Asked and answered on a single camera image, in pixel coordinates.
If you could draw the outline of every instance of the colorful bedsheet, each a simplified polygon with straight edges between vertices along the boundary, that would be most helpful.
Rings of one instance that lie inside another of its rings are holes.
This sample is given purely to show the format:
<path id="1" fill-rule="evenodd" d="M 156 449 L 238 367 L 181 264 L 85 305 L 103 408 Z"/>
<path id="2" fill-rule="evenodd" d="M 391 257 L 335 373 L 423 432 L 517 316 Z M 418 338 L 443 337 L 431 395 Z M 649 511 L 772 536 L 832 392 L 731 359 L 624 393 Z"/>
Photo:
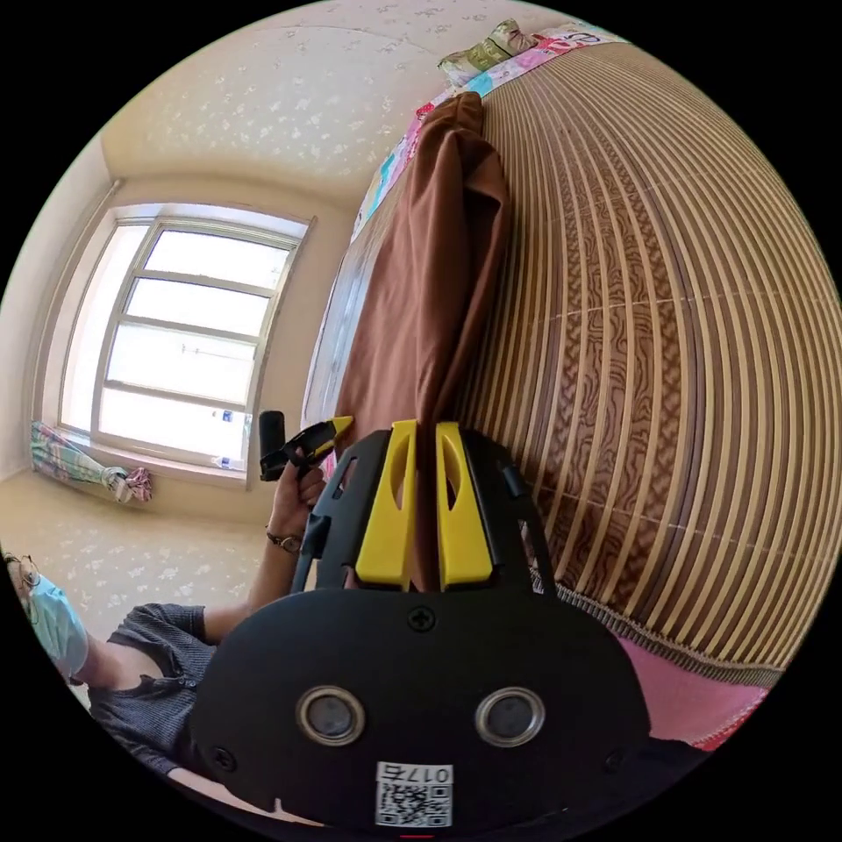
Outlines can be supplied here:
<path id="1" fill-rule="evenodd" d="M 524 73 L 529 73 L 534 68 L 539 68 L 560 55 L 570 53 L 573 50 L 585 46 L 597 46 L 599 44 L 625 43 L 624 39 L 613 35 L 610 32 L 591 26 L 584 25 L 576 30 L 544 30 L 539 33 L 540 43 L 527 50 L 525 53 L 513 56 L 507 61 L 502 61 L 484 73 L 475 76 L 467 85 L 458 89 L 449 89 L 432 99 L 429 103 L 422 105 L 416 111 L 409 129 L 392 149 L 389 157 L 381 164 L 375 173 L 368 188 L 368 193 L 363 199 L 360 211 L 357 214 L 353 226 L 351 242 L 356 239 L 362 226 L 370 219 L 377 210 L 383 198 L 395 186 L 401 173 L 406 169 L 418 145 L 418 134 L 421 126 L 424 125 L 426 115 L 437 105 L 446 99 L 467 90 L 474 90 L 480 96 L 487 96 L 495 88 L 499 88 L 506 82 L 517 79 Z"/>

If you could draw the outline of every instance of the wristwatch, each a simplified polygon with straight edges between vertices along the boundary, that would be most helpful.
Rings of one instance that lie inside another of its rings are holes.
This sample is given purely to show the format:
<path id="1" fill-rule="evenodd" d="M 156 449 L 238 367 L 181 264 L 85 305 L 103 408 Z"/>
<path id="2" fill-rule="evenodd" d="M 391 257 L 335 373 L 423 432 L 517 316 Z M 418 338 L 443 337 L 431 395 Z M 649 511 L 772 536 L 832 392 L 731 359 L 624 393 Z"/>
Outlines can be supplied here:
<path id="1" fill-rule="evenodd" d="M 297 535 L 287 535 L 284 538 L 279 538 L 277 535 L 273 535 L 267 527 L 266 537 L 275 546 L 279 546 L 282 550 L 286 550 L 286 552 L 290 555 L 298 555 L 301 552 L 301 538 Z"/>

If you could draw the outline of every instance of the gray shirt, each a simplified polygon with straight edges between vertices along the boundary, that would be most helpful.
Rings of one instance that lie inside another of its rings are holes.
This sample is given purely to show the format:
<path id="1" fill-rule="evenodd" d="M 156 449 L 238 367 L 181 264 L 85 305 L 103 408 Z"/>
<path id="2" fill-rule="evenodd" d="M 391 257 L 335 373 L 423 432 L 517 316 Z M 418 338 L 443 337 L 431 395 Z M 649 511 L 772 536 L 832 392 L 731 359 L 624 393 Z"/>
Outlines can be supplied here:
<path id="1" fill-rule="evenodd" d="M 213 779 L 188 727 L 196 688 L 216 651 L 205 642 L 204 607 L 140 605 L 109 641 L 144 652 L 163 677 L 143 676 L 129 690 L 89 689 L 91 716 L 154 772 L 183 767 Z"/>

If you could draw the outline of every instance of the window frame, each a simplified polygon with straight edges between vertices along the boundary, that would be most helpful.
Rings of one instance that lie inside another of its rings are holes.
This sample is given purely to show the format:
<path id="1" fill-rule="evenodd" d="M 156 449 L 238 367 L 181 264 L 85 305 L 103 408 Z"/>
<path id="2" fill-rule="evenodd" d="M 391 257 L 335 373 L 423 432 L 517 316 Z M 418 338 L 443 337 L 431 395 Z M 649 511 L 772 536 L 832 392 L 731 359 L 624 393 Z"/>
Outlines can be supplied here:
<path id="1" fill-rule="evenodd" d="M 232 221 L 230 219 L 213 218 L 209 213 L 211 210 L 216 210 L 219 211 L 220 217 L 223 215 L 233 216 L 237 214 L 237 211 L 234 209 L 228 209 L 225 207 L 213 209 L 208 205 L 194 207 L 201 209 L 203 215 L 195 216 L 183 212 L 180 212 L 177 215 L 162 212 L 154 213 L 154 211 L 157 210 L 155 208 L 149 209 L 153 211 L 153 213 L 132 213 L 132 211 L 141 210 L 132 207 L 113 209 L 116 213 L 110 220 L 110 230 L 108 231 L 104 243 L 98 249 L 98 254 L 94 260 L 92 270 L 89 271 L 88 276 L 85 278 L 82 294 L 74 303 L 74 315 L 69 332 L 68 343 L 62 351 L 61 379 L 59 382 L 58 403 L 56 406 L 57 427 L 60 431 L 68 434 L 76 444 L 82 445 L 91 451 L 99 450 L 113 453 L 125 453 L 134 457 L 134 461 L 137 461 L 140 464 L 151 463 L 151 466 L 155 463 L 169 465 L 175 469 L 177 474 L 181 475 L 186 473 L 239 480 L 241 483 L 245 484 L 247 488 L 249 485 L 248 479 L 251 463 L 250 455 L 253 452 L 252 431 L 256 429 L 254 420 L 257 414 L 258 402 L 260 399 L 259 393 L 262 384 L 263 370 L 266 364 L 268 343 L 271 340 L 273 326 L 282 306 L 282 300 L 289 277 L 295 267 L 296 257 L 307 237 L 307 234 L 309 233 L 310 223 L 302 224 L 294 219 L 273 218 L 281 224 L 292 224 L 299 229 L 303 228 L 303 234 L 301 236 L 296 236 L 294 234 L 269 230 L 268 228 L 252 225 L 245 221 L 241 222 L 239 220 Z M 105 336 L 103 338 L 103 344 L 100 348 L 100 356 L 96 366 L 96 379 L 94 382 L 94 393 L 91 406 L 90 430 L 83 430 L 61 420 L 65 399 L 65 386 L 68 377 L 70 350 L 73 345 L 76 327 L 81 317 L 83 306 L 86 301 L 88 301 L 90 285 L 94 280 L 96 270 L 100 266 L 102 258 L 105 255 L 105 251 L 111 243 L 115 232 L 119 227 L 127 225 L 148 225 L 149 227 L 137 251 L 135 252 L 134 257 L 132 258 L 132 263 L 124 275 L 118 294 L 111 308 L 111 314 L 109 316 Z M 278 283 L 273 289 L 250 284 L 228 282 L 222 279 L 210 278 L 202 275 L 181 275 L 179 273 L 144 269 L 143 267 L 152 254 L 161 234 L 169 231 L 210 234 L 226 237 L 228 239 L 240 239 L 245 242 L 281 248 L 288 252 L 288 256 L 284 261 L 283 269 L 278 277 Z M 132 294 L 139 278 L 149 278 L 171 282 L 186 282 L 199 286 L 211 287 L 213 289 L 229 289 L 235 292 L 245 292 L 250 295 L 263 297 L 267 300 L 267 307 L 266 312 L 264 313 L 263 322 L 260 326 L 260 333 L 256 336 L 246 336 L 245 334 L 201 328 L 196 327 L 195 325 L 185 325 L 179 322 L 168 322 L 159 319 L 129 316 L 125 311 L 131 303 Z M 107 379 L 107 373 L 111 361 L 111 354 L 113 352 L 114 340 L 117 337 L 118 327 L 122 324 L 161 326 L 173 330 L 184 330 L 193 334 L 239 339 L 254 344 L 254 362 L 248 384 L 246 400 L 242 404 L 233 404 L 218 401 L 213 398 L 189 396 L 180 392 L 147 389 L 144 387 L 134 386 L 133 384 L 109 381 Z M 125 392 L 165 397 L 179 400 L 184 403 L 198 403 L 200 405 L 212 404 L 213 406 L 218 406 L 223 410 L 231 409 L 233 411 L 243 412 L 246 414 L 247 418 L 250 419 L 246 422 L 246 428 L 244 430 L 246 440 L 243 443 L 242 451 L 244 459 L 243 468 L 219 468 L 213 463 L 213 457 L 205 456 L 202 453 L 183 451 L 169 446 L 152 445 L 148 442 L 102 432 L 100 430 L 100 420 L 103 389 L 109 388 L 112 383 L 119 390 Z"/>

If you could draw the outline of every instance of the floral wallpaper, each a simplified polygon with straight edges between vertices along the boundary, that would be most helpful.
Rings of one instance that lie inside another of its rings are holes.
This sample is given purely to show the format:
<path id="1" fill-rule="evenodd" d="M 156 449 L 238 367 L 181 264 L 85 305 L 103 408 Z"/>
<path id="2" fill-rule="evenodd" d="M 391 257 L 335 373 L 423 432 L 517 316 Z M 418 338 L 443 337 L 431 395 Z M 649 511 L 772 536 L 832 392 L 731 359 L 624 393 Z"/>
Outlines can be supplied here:
<path id="1" fill-rule="evenodd" d="M 515 18 L 513 0 L 332 0 L 282 12 L 194 54 L 106 126 L 115 177 L 273 178 L 356 210 L 415 109 L 447 87 L 439 60 Z"/>

